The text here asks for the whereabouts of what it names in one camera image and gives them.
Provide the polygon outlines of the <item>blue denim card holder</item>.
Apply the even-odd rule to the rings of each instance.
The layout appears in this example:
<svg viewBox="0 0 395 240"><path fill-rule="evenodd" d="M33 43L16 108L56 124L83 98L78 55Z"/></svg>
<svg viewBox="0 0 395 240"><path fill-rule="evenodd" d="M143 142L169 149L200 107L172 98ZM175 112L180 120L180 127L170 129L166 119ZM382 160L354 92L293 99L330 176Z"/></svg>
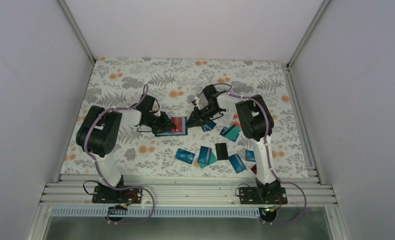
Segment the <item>blue denim card holder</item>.
<svg viewBox="0 0 395 240"><path fill-rule="evenodd" d="M169 129L164 130L163 132L155 133L155 137L172 137L172 136L187 136L188 135L188 128L186 134L173 134L172 129L175 127L174 123L171 121L169 125Z"/></svg>

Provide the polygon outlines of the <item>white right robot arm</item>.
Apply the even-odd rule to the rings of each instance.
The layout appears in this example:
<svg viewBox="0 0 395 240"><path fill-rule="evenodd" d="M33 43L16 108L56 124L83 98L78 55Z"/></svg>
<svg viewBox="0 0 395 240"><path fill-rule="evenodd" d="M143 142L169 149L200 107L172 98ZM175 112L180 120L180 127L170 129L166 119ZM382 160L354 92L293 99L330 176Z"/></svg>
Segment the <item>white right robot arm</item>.
<svg viewBox="0 0 395 240"><path fill-rule="evenodd" d="M206 86L202 93L207 100L199 107L200 97L193 100L193 111L186 122L188 128L201 127L210 122L214 115L231 111L236 113L244 136L251 140L256 162L256 197L268 204L276 196L281 184L274 174L272 163L271 134L274 120L263 97L236 95L227 90L217 90L214 84Z"/></svg>

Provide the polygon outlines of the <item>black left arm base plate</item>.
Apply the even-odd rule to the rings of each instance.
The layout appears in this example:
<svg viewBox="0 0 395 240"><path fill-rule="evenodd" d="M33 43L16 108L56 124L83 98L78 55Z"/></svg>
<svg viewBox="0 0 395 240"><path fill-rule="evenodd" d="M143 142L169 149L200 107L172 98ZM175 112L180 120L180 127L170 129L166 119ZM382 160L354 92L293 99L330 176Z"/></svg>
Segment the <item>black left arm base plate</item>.
<svg viewBox="0 0 395 240"><path fill-rule="evenodd" d="M143 190L128 188L126 190L114 190L104 185L94 188L92 203L94 204L140 204Z"/></svg>

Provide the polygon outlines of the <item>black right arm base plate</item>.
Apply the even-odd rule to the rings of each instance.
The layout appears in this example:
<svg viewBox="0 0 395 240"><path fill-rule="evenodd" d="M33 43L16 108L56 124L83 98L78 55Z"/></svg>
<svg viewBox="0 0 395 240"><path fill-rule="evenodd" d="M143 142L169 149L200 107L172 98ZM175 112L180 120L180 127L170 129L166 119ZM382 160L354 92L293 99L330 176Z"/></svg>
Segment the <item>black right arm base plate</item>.
<svg viewBox="0 0 395 240"><path fill-rule="evenodd" d="M238 188L238 197L242 205L286 205L288 204L287 193L284 187L259 193L256 187L244 186Z"/></svg>

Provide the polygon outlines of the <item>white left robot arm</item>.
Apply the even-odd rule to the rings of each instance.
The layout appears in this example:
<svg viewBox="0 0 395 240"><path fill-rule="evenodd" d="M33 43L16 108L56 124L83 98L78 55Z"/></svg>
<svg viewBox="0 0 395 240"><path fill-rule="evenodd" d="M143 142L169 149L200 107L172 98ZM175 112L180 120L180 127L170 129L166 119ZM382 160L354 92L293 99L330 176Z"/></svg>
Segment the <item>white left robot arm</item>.
<svg viewBox="0 0 395 240"><path fill-rule="evenodd" d="M154 97L142 94L132 106L105 109L93 105L76 134L76 144L92 158L98 182L106 187L104 195L113 203L121 201L125 195L121 185L123 176L113 154L120 127L146 126L154 135L177 128L158 104Z"/></svg>

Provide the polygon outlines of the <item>red card pile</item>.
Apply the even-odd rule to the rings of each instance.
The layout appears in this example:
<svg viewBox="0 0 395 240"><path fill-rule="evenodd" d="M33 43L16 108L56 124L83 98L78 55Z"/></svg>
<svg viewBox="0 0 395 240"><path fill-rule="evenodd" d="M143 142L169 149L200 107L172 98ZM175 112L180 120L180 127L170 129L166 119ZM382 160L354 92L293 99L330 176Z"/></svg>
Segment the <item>red card pile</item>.
<svg viewBox="0 0 395 240"><path fill-rule="evenodd" d="M174 116L171 117L171 121L174 123L174 128L171 132L175 135L183 135L187 132L186 121L187 118L185 116Z"/></svg>

